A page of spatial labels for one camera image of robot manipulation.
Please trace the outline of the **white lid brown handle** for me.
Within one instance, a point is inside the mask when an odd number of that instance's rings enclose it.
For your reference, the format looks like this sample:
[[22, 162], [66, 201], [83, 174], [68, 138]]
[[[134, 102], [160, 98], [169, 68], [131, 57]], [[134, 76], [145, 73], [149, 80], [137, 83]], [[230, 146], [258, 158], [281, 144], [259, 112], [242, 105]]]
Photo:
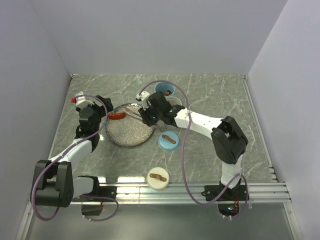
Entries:
[[154, 167], [148, 172], [146, 182], [150, 189], [163, 191], [169, 186], [170, 175], [166, 169]]

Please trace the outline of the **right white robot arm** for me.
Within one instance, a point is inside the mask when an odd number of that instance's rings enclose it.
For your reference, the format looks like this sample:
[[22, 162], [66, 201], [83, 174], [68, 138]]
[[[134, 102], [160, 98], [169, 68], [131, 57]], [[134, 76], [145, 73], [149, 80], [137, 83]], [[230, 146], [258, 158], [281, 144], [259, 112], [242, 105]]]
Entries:
[[231, 116], [210, 117], [191, 111], [187, 106], [172, 105], [159, 92], [142, 91], [136, 95], [142, 107], [142, 122], [151, 127], [158, 121], [175, 128], [189, 129], [212, 140], [217, 157], [222, 161], [220, 194], [226, 200], [238, 194], [241, 161], [249, 143], [244, 132]]

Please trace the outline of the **blue cylindrical container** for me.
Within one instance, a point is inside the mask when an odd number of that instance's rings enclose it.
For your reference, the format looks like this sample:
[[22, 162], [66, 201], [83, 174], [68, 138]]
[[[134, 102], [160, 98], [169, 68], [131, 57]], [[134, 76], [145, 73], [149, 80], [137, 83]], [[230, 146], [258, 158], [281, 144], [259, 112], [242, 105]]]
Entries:
[[175, 87], [167, 82], [159, 82], [154, 90], [156, 93], [162, 93], [165, 97], [169, 97], [175, 93]]

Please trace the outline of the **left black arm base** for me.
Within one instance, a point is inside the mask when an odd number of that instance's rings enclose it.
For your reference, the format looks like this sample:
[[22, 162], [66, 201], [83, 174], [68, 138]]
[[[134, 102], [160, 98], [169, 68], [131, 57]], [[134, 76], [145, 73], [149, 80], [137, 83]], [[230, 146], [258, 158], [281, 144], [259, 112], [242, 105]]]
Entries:
[[81, 213], [86, 217], [106, 218], [118, 208], [115, 202], [117, 197], [116, 186], [100, 186], [97, 193], [86, 193], [72, 200], [80, 204]]

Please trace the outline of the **aluminium right side rail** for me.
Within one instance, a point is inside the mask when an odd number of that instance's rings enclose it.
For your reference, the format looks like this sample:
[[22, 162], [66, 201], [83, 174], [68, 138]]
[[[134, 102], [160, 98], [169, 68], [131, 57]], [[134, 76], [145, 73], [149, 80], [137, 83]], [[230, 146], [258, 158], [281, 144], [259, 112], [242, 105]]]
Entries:
[[267, 149], [267, 145], [266, 145], [266, 142], [265, 142], [265, 139], [264, 139], [264, 136], [263, 136], [261, 125], [259, 123], [258, 116], [257, 116], [256, 110], [255, 110], [255, 107], [254, 107], [254, 103], [253, 103], [253, 100], [252, 100], [252, 97], [251, 97], [251, 93], [250, 93], [250, 90], [249, 90], [249, 87], [248, 87], [248, 84], [247, 84], [247, 76], [246, 75], [240, 75], [240, 78], [242, 80], [246, 95], [248, 97], [250, 109], [251, 109], [251, 112], [253, 114], [255, 125], [257, 127], [257, 131], [258, 131], [258, 135], [259, 135], [259, 138], [260, 138], [260, 142], [262, 144], [263, 152], [264, 152], [264, 155], [265, 155], [267, 163], [268, 163], [269, 174], [270, 174], [270, 176], [272, 178], [272, 182], [279, 182], [278, 177], [277, 177], [276, 172], [275, 172], [275, 169], [274, 169], [274, 165], [272, 164], [272, 161], [271, 161], [271, 158], [270, 158], [270, 154], [269, 154], [268, 149]]

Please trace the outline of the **red sausage toy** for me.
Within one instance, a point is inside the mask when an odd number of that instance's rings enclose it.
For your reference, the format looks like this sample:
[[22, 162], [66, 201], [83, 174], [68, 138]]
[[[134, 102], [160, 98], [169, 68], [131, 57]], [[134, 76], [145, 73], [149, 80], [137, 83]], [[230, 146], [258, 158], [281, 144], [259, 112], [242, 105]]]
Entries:
[[110, 120], [120, 120], [126, 117], [125, 112], [109, 113], [108, 118]]

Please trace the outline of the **aluminium rail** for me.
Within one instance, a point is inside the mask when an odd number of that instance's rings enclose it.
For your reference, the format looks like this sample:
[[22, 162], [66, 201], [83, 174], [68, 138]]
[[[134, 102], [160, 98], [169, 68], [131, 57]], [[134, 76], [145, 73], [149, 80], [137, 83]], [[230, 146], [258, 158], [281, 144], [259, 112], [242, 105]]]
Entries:
[[[207, 203], [201, 193], [205, 190], [209, 182], [192, 182], [189, 184], [189, 190], [194, 198], [199, 202]], [[149, 188], [146, 183], [102, 183], [100, 187], [117, 187], [116, 200], [119, 204], [193, 204], [185, 185], [182, 182], [174, 182], [162, 191], [155, 191]], [[291, 197], [285, 183], [267, 182], [267, 183], [249, 183], [248, 184], [249, 201], [251, 203], [290, 203]]]
[[275, 169], [274, 169], [274, 165], [272, 164], [272, 161], [271, 161], [271, 158], [270, 158], [270, 154], [269, 154], [268, 149], [267, 149], [267, 145], [266, 145], [266, 142], [265, 142], [265, 139], [264, 139], [264, 136], [263, 136], [261, 125], [259, 123], [258, 116], [257, 116], [256, 110], [255, 110], [255, 107], [254, 107], [254, 103], [253, 103], [253, 100], [252, 100], [252, 97], [251, 97], [251, 93], [250, 93], [250, 90], [249, 90], [249, 87], [248, 87], [248, 84], [247, 84], [247, 76], [246, 75], [240, 75], [240, 78], [242, 80], [246, 95], [248, 97], [250, 109], [251, 109], [251, 112], [253, 114], [255, 125], [257, 127], [257, 131], [258, 131], [258, 135], [259, 135], [259, 138], [260, 138], [260, 142], [262, 144], [263, 152], [264, 152], [264, 155], [265, 155], [267, 163], [268, 163], [269, 174], [270, 174], [270, 176], [272, 178], [272, 182], [279, 182], [278, 177], [277, 177], [276, 172], [275, 172]]

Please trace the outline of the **aluminium front rail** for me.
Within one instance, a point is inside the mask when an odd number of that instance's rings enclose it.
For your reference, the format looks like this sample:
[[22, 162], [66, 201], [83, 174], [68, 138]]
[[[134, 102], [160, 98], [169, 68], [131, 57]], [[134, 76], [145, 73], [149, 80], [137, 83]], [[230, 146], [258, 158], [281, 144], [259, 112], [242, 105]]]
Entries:
[[[207, 203], [201, 193], [205, 190], [209, 182], [192, 182], [189, 184], [189, 190], [194, 198], [199, 202]], [[155, 191], [149, 188], [146, 183], [102, 183], [100, 187], [117, 187], [116, 200], [119, 204], [193, 204], [185, 185], [182, 182], [174, 182], [162, 191]], [[291, 197], [285, 183], [267, 182], [267, 183], [249, 183], [248, 184], [249, 201], [251, 203], [290, 203]]]

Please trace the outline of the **speckled grey plate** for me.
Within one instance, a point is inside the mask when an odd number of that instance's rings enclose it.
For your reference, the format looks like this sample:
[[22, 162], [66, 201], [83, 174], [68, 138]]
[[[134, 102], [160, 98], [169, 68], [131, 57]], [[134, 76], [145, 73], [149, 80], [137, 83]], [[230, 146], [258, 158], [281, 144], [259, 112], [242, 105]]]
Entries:
[[[110, 113], [124, 112], [123, 107], [127, 107], [140, 115], [139, 109], [142, 106], [137, 103], [125, 103], [119, 105]], [[122, 147], [135, 147], [141, 145], [152, 136], [154, 131], [155, 127], [149, 127], [144, 124], [142, 120], [137, 120], [127, 114], [125, 114], [125, 118], [119, 120], [111, 120], [107, 117], [105, 123], [105, 133], [108, 138], [116, 145]]]

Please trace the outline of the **metal serving tongs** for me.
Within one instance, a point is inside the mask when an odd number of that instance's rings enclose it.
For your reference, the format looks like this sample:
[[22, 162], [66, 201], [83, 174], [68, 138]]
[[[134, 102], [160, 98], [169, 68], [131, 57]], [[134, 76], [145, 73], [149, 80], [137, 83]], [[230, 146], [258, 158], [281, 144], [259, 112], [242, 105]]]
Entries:
[[139, 121], [143, 120], [142, 117], [139, 114], [135, 113], [134, 111], [130, 110], [127, 107], [123, 107], [123, 111], [125, 112], [126, 115], [128, 115], [128, 116], [130, 116], [130, 117], [132, 117], [134, 119], [137, 119]]

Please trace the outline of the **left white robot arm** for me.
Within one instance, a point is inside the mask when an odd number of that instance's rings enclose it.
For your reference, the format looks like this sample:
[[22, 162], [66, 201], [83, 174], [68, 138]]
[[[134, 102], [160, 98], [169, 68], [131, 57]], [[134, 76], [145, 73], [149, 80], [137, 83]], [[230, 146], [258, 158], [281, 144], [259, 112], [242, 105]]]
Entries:
[[100, 95], [90, 101], [91, 95], [80, 92], [71, 101], [76, 104], [79, 124], [75, 138], [63, 152], [49, 160], [39, 160], [35, 164], [30, 201], [35, 206], [66, 208], [71, 201], [84, 195], [89, 201], [96, 201], [101, 195], [99, 180], [96, 176], [81, 175], [73, 177], [75, 167], [84, 157], [98, 146], [100, 131], [104, 127], [102, 119], [114, 106], [110, 98]]

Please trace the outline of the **white cylindrical container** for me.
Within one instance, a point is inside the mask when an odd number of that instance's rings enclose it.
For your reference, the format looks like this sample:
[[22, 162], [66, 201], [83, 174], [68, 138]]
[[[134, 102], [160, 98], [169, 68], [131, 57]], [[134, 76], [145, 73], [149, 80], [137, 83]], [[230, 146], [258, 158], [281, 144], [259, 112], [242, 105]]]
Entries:
[[166, 100], [170, 103], [171, 106], [179, 105], [182, 106], [182, 101], [177, 97], [167, 97]]

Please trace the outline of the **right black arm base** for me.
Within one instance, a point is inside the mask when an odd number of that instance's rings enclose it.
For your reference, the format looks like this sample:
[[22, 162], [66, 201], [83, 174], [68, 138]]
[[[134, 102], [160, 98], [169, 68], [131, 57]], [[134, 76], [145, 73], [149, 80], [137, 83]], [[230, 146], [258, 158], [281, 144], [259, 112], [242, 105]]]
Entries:
[[[205, 197], [207, 202], [212, 201], [222, 192], [224, 187], [222, 183], [219, 183], [219, 185], [205, 185], [201, 195]], [[250, 197], [246, 186], [239, 181], [234, 188], [227, 188], [216, 201], [218, 202], [219, 213], [223, 217], [232, 219], [241, 212], [240, 202], [244, 201], [245, 204], [248, 204], [249, 200]]]

